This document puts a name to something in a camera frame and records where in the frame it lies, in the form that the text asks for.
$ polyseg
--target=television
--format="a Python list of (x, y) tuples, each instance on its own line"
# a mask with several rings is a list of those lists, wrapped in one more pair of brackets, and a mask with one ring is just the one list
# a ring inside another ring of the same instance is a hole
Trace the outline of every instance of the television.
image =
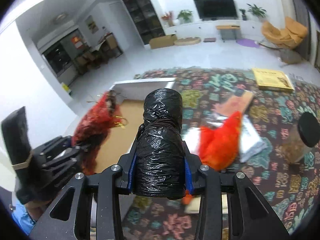
[(200, 19), (219, 20), (237, 19), (237, 11), (233, 0), (194, 0)]

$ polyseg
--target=beige rubber band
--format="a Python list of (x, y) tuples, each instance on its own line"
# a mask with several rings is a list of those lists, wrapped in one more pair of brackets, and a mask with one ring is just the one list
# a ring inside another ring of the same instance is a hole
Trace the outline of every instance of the beige rubber band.
[(30, 164), (32, 155), (33, 155), (33, 151), (30, 151), (29, 157), (27, 158), (27, 160), (24, 163), (18, 163), (18, 164), (12, 165), (12, 168), (15, 171), (27, 168), (29, 166), (29, 164)]

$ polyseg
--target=orange chair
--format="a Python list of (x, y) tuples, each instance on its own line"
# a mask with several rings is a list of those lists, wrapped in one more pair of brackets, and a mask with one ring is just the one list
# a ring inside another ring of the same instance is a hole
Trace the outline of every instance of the orange chair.
[(294, 49), (307, 36), (308, 29), (290, 17), (285, 18), (285, 29), (277, 29), (270, 22), (263, 23), (261, 28), (265, 38), (281, 49)]

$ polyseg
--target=blue gripper pad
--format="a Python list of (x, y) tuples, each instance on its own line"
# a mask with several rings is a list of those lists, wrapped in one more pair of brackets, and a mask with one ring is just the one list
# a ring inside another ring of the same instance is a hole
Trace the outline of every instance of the blue gripper pad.
[(185, 170), (186, 189), (189, 191), (189, 194), (192, 195), (194, 190), (192, 185), (192, 174), (186, 158), (184, 158), (184, 170)]
[(135, 153), (133, 156), (133, 160), (129, 169), (128, 173), (128, 190), (131, 192), (132, 191), (132, 184), (133, 184), (133, 175), (134, 175), (134, 167), (136, 164), (136, 159), (137, 159), (137, 154)]

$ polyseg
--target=yellow book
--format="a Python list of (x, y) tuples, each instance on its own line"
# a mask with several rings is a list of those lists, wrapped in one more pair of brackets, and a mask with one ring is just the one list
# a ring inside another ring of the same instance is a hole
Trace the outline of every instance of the yellow book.
[(282, 71), (270, 69), (252, 69), (257, 85), (261, 90), (293, 92), (294, 87), (286, 74)]

